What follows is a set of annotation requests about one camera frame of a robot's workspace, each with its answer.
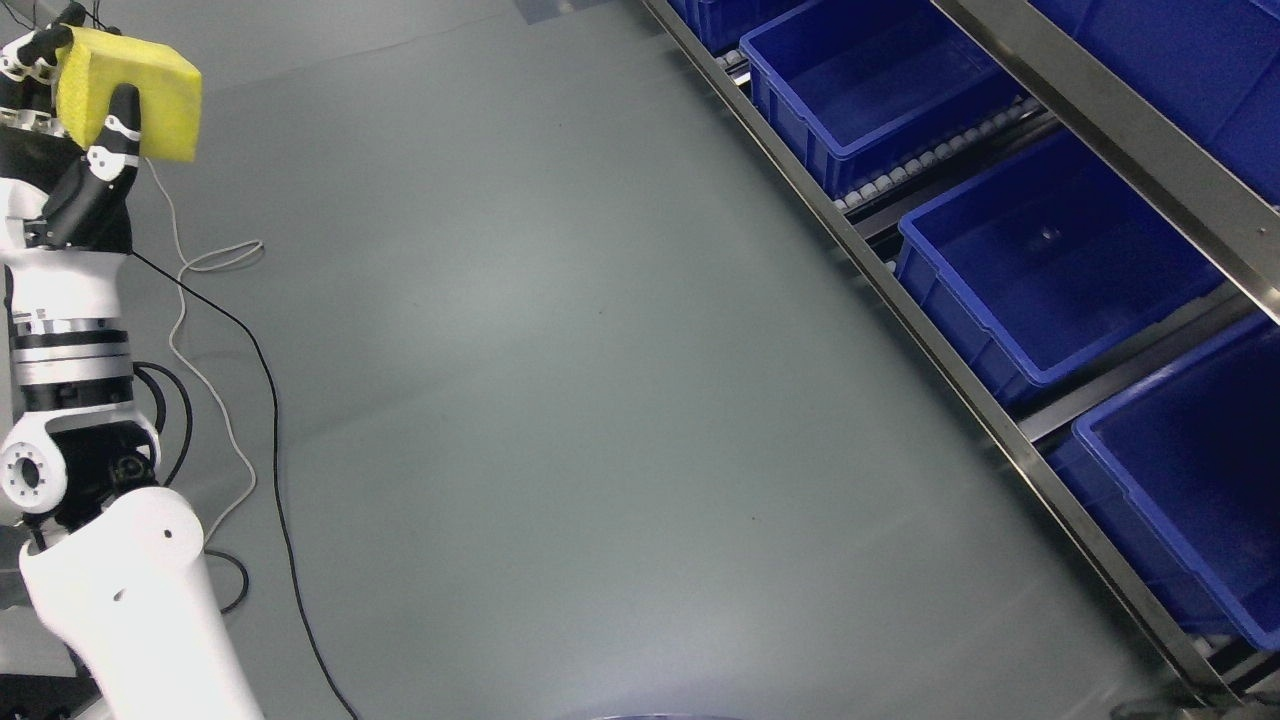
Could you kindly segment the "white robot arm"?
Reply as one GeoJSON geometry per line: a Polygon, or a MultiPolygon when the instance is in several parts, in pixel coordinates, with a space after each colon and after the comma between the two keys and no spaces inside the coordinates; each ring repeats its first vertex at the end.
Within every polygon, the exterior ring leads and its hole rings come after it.
{"type": "Polygon", "coordinates": [[[3,265],[23,404],[3,441],[3,496],[29,532],[18,566],[114,719],[261,719],[204,528],[157,479],[160,434],[134,400],[118,278],[157,111],[131,77],[106,82],[86,129],[59,97],[87,18],[69,1],[3,47],[3,265]]]}

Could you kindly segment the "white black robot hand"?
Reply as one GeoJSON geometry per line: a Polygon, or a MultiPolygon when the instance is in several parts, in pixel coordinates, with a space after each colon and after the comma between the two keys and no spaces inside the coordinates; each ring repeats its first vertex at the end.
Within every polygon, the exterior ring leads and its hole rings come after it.
{"type": "Polygon", "coordinates": [[[138,174],[140,91],[118,85],[96,140],[81,149],[55,113],[58,53],[88,10],[68,3],[3,46],[3,265],[17,322],[116,322],[133,249],[125,200],[138,174]]]}

